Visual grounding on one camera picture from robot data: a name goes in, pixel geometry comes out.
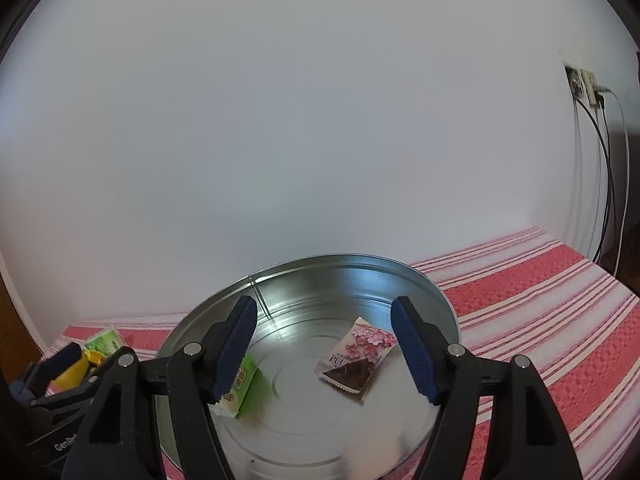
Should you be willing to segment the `yellow sponge green backing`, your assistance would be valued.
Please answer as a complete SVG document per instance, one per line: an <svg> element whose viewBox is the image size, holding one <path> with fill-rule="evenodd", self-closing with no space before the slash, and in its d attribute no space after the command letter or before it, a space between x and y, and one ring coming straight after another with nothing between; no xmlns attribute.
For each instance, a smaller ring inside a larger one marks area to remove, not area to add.
<svg viewBox="0 0 640 480"><path fill-rule="evenodd" d="M82 354L76 363L53 379L55 388L60 391L66 391L78 387L85 379L89 365L90 362Z"/></svg>

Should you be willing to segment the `orange yellow snack packet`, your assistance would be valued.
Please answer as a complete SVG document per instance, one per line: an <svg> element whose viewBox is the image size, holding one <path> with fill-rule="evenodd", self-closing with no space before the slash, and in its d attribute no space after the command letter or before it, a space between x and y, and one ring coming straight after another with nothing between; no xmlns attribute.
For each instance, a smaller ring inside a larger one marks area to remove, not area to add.
<svg viewBox="0 0 640 480"><path fill-rule="evenodd" d="M96 350L85 349L82 354L88 361L89 365L93 367L100 367L108 360L108 356Z"/></svg>

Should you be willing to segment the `small green tissue pack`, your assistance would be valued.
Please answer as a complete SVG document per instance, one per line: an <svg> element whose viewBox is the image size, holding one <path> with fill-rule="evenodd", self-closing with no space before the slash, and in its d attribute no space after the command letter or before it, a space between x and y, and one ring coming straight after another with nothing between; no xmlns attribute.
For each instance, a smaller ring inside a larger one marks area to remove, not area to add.
<svg viewBox="0 0 640 480"><path fill-rule="evenodd" d="M92 335L84 343L84 348L89 351L100 352L104 356L112 356L120 348L125 347L125 341L119 335L115 327L104 328Z"/></svg>

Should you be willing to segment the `large green tissue pack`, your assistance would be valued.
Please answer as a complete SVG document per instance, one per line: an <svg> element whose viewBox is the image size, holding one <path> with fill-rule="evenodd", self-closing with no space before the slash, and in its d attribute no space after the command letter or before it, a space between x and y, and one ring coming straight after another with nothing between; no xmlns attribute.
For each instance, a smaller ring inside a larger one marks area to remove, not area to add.
<svg viewBox="0 0 640 480"><path fill-rule="evenodd" d="M258 367L255 361L246 354L236 372L231 389L216 404L209 405L209 411L213 415L222 417L235 418L238 416L257 371Z"/></svg>

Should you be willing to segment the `pink blossom snack packet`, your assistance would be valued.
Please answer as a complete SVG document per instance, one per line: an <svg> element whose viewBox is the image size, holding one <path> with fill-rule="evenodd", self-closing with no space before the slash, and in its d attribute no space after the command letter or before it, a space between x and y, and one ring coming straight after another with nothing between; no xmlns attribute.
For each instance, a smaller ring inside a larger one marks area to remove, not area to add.
<svg viewBox="0 0 640 480"><path fill-rule="evenodd" d="M397 346L392 332L357 318L346 335L318 362L314 374L347 393L359 394Z"/></svg>

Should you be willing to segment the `brown wooden door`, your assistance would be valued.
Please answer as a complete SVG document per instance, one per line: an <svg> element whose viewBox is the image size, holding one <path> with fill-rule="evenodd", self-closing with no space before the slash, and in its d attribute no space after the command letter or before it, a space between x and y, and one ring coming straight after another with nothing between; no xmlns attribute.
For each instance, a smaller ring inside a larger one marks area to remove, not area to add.
<svg viewBox="0 0 640 480"><path fill-rule="evenodd" d="M30 364L39 362L42 352L32 338L6 286L0 280L0 365L4 378L13 382Z"/></svg>

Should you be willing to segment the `pink striped bed cover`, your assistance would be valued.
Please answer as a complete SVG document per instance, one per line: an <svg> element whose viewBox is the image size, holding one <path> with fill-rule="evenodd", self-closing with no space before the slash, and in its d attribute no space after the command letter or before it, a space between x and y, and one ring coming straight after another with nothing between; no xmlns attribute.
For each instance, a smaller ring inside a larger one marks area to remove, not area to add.
<svg viewBox="0 0 640 480"><path fill-rule="evenodd" d="M587 479L623 466L639 431L639 298L538 228L414 264L478 356L531 359Z"/></svg>

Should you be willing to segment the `round metal cookie tin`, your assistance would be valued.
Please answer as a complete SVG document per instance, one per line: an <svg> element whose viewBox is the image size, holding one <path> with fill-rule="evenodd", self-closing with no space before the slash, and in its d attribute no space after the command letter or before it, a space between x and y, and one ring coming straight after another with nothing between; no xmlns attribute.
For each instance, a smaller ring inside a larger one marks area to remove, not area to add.
<svg viewBox="0 0 640 480"><path fill-rule="evenodd" d="M239 479L408 479L437 410L418 393L393 350L358 394L320 379L318 362L358 318L390 327L390 305L408 297L451 341L457 315L424 274L368 256L293 261L243 278L189 313L160 347L171 356L203 338L241 296L257 304L247 352L257 373L235 417L216 416L222 447Z"/></svg>

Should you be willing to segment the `wall power outlet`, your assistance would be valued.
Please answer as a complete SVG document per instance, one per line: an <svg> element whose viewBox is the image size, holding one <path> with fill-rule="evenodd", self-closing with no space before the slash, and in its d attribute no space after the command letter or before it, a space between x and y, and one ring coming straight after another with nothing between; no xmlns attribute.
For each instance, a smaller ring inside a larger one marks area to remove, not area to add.
<svg viewBox="0 0 640 480"><path fill-rule="evenodd" d="M596 74L570 63L564 63L564 70L572 96L585 100L594 110L603 110L606 89L598 84Z"/></svg>

